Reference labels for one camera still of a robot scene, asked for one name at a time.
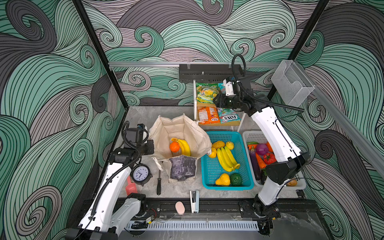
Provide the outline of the orange fruit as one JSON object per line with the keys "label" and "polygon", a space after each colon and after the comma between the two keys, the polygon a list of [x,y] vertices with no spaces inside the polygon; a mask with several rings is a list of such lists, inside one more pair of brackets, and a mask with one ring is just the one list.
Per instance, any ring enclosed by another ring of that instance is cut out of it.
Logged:
{"label": "orange fruit", "polygon": [[171,150],[172,153],[178,153],[179,150],[181,149],[180,145],[178,142],[172,142],[170,145],[169,145],[169,148]]}

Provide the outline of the beige canvas grocery bag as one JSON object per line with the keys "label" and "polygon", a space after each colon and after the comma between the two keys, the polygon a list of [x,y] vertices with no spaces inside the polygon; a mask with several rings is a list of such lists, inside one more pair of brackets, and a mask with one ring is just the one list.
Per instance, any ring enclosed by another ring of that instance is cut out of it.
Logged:
{"label": "beige canvas grocery bag", "polygon": [[173,119],[159,116],[149,139],[155,147],[152,159],[170,183],[193,181],[198,159],[212,152],[208,134],[186,115]]}

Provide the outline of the single yellow banana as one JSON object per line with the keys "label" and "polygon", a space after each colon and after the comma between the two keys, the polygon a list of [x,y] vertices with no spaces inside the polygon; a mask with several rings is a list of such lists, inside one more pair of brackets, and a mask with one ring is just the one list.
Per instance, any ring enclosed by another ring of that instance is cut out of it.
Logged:
{"label": "single yellow banana", "polygon": [[181,151],[182,155],[185,155],[188,157],[190,157],[192,155],[191,148],[190,148],[189,144],[187,143],[187,141],[176,139],[176,138],[171,138],[171,141],[179,143],[179,145],[181,147],[180,151]]}

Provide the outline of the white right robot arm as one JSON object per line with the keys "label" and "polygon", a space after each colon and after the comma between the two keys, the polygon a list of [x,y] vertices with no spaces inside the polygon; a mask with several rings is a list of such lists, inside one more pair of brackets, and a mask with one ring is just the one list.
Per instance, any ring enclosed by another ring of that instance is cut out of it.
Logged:
{"label": "white right robot arm", "polygon": [[240,110],[247,114],[259,126],[271,145],[276,163],[266,167],[267,179],[257,200],[263,206],[271,206],[277,199],[284,185],[309,163],[310,154],[296,146],[280,123],[274,107],[291,109],[299,114],[304,110],[298,107],[282,105],[256,95],[244,86],[245,80],[223,81],[225,92],[214,98],[216,107]]}

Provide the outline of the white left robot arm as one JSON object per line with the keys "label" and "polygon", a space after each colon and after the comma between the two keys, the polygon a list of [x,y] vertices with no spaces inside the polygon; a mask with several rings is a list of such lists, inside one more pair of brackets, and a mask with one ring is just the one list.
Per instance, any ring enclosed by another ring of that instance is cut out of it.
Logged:
{"label": "white left robot arm", "polygon": [[123,124],[123,146],[112,152],[93,203],[79,225],[68,230],[66,240],[116,240],[132,218],[145,213],[146,197],[137,193],[129,194],[125,202],[115,209],[127,178],[143,186],[153,176],[149,167],[141,162],[143,156],[155,152],[147,127],[138,124],[130,128],[129,125],[129,122]]}

